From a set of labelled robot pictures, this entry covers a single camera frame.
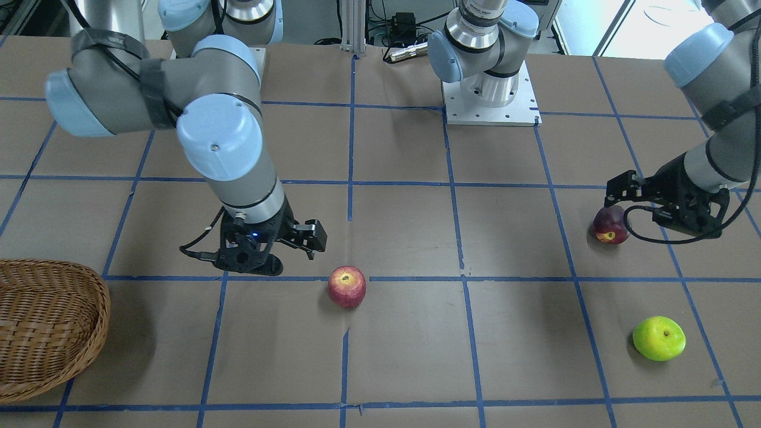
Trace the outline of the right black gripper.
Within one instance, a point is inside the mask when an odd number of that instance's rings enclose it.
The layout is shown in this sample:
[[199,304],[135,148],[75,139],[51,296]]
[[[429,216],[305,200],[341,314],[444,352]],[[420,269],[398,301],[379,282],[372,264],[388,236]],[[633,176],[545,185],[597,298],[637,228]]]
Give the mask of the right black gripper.
[[221,207],[220,249],[242,248],[247,244],[256,252],[265,252],[270,242],[302,250],[309,260],[323,253],[327,246],[327,233],[317,219],[297,223],[293,210],[284,197],[282,206],[273,216],[261,222],[247,222],[247,218],[231,215],[228,206]]

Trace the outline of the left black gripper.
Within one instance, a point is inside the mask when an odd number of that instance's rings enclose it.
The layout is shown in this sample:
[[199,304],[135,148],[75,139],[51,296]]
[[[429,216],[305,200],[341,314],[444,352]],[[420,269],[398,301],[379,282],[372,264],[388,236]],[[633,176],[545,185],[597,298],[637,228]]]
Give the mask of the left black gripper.
[[697,203],[717,203],[727,207],[728,190],[710,192],[694,184],[685,168],[683,154],[666,163],[650,178],[643,178],[634,170],[628,170],[606,183],[605,207],[612,207],[620,202],[639,202],[643,200],[657,203],[660,207],[676,205],[692,206]]

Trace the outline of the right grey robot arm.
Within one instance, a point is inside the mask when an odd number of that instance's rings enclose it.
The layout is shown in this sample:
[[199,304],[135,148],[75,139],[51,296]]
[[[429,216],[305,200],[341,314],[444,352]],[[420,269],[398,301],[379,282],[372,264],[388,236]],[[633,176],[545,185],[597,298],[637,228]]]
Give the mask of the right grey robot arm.
[[162,1],[176,58],[150,56],[138,1],[65,1],[79,26],[70,68],[45,84],[48,108],[63,130],[109,137],[174,130],[190,165],[221,203],[219,249],[180,251],[209,262],[266,261],[280,242],[313,259],[327,235],[299,223],[265,143],[263,73],[251,48],[225,33],[226,12],[212,1]]

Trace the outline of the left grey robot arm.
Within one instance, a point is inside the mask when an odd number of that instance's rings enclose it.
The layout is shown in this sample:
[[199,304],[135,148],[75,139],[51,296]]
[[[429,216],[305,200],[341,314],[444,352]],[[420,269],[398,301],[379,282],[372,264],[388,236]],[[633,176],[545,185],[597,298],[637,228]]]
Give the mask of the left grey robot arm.
[[[713,239],[739,217],[727,211],[730,191],[759,177],[759,2],[704,1],[707,25],[664,59],[664,70],[697,109],[712,135],[644,178],[635,171],[607,181],[596,221],[611,219],[628,233],[631,211],[652,214],[661,227]],[[516,1],[459,1],[441,30],[427,38],[435,75],[460,84],[484,108],[514,99],[517,75],[540,19]]]

